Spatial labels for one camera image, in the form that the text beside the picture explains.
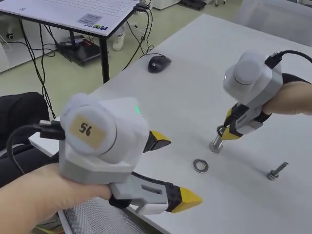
yellow fingertip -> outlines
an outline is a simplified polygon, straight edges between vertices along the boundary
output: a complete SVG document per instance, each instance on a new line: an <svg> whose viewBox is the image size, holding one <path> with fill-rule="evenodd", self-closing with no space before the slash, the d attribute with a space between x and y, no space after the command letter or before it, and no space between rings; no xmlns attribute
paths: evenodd
<svg viewBox="0 0 312 234"><path fill-rule="evenodd" d="M197 194L193 193L192 191L180 187L182 202L175 207L171 213L178 213L184 210L187 210L189 208L198 206L200 203L202 203L203 199L198 196Z"/></svg>
<svg viewBox="0 0 312 234"><path fill-rule="evenodd" d="M231 115L231 113L232 113L232 108L229 109L228 113L226 114L225 120Z"/></svg>
<svg viewBox="0 0 312 234"><path fill-rule="evenodd" d="M167 141L170 141L169 138L167 138L165 135L161 134L160 132L157 132L155 130L151 130L152 134L154 135L154 137L157 139L157 140L167 140Z"/></svg>
<svg viewBox="0 0 312 234"><path fill-rule="evenodd" d="M222 140L237 140L237 139L240 139L240 136L236 136L232 133L230 133L230 128L226 128L224 130L224 133L221 137Z"/></svg>

metal washer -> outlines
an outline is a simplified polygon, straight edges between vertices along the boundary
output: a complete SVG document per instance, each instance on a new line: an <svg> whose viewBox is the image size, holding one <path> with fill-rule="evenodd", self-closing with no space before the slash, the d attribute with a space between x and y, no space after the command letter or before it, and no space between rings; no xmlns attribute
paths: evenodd
<svg viewBox="0 0 312 234"><path fill-rule="evenodd" d="M199 169L197 167L198 163L204 164L204 166L205 166L204 169ZM198 159L194 160L193 167L194 167L194 170L197 171L198 173L205 173L205 172L208 171L209 165L208 165L208 163L205 160L198 158Z"/></svg>

black table leg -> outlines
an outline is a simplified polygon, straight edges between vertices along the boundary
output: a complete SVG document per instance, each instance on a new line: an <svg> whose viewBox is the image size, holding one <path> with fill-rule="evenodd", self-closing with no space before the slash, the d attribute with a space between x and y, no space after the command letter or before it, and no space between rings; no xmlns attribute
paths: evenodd
<svg viewBox="0 0 312 234"><path fill-rule="evenodd" d="M101 52L103 84L105 84L107 81L109 81L109 64L106 38L99 38L99 49Z"/></svg>

computer mouse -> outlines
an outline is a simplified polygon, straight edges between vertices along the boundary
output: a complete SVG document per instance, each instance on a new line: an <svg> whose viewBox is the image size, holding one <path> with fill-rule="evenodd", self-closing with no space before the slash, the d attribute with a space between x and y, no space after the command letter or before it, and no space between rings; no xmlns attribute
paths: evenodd
<svg viewBox="0 0 312 234"><path fill-rule="evenodd" d="M171 59L166 56L154 56L148 63L148 71L150 73L159 73L165 70L171 63Z"/></svg>

hex bolt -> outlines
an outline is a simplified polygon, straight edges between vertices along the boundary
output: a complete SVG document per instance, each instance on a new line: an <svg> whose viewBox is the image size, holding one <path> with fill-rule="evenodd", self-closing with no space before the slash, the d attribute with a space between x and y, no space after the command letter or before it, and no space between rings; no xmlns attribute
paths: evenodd
<svg viewBox="0 0 312 234"><path fill-rule="evenodd" d="M222 135L225 131L226 127L225 126L218 126L216 129L217 132L217 136L216 138L209 144L209 148L211 150L211 152L214 153L219 153L223 147L223 142L224 140L222 140Z"/></svg>
<svg viewBox="0 0 312 234"><path fill-rule="evenodd" d="M268 179L276 180L280 171L282 171L287 165L288 162L283 162L275 171L270 171L270 173L268 173Z"/></svg>

